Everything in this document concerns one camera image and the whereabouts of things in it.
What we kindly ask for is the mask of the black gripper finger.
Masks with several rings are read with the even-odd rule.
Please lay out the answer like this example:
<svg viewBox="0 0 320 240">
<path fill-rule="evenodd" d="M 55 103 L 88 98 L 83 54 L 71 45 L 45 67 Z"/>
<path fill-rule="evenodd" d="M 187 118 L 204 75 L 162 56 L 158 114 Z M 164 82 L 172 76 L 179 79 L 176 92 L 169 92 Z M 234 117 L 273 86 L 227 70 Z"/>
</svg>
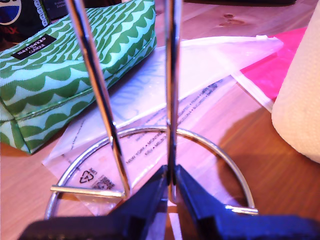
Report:
<svg viewBox="0 0 320 240">
<path fill-rule="evenodd" d="M 146 239 L 167 186 L 167 167 L 163 165 L 132 197 L 108 215 L 118 224 L 118 229 L 107 239 Z"/>
<path fill-rule="evenodd" d="M 209 194 L 180 164 L 175 168 L 177 210 L 184 240 L 232 240 L 234 212 Z"/>
</svg>

